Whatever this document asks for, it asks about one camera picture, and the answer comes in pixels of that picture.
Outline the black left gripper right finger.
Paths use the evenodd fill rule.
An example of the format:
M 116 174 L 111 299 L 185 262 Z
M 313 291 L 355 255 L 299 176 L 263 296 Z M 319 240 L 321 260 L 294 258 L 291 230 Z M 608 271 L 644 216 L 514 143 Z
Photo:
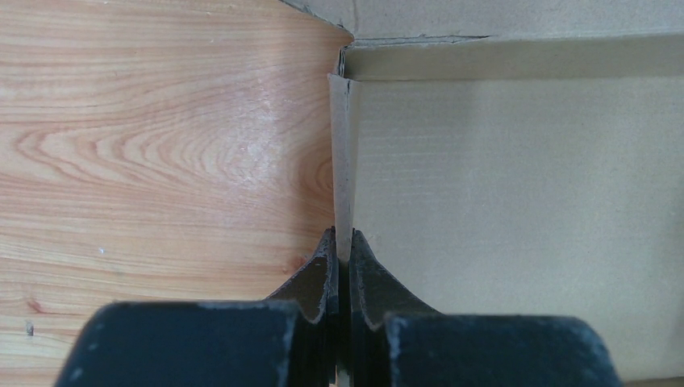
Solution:
M 564 316 L 442 314 L 360 231 L 348 261 L 353 386 L 619 386 L 602 339 Z

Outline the brown cardboard box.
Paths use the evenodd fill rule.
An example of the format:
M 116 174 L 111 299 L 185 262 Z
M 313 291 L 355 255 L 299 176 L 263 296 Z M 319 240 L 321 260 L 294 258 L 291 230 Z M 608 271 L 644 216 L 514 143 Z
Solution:
M 340 250 L 446 313 L 589 323 L 683 374 L 680 1 L 294 1 L 329 77 Z

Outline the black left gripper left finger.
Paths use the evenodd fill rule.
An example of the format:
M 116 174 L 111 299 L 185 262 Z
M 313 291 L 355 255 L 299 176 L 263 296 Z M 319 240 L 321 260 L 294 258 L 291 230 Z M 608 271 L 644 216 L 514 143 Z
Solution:
M 113 302 L 83 327 L 58 386 L 327 386 L 336 379 L 336 234 L 256 301 Z

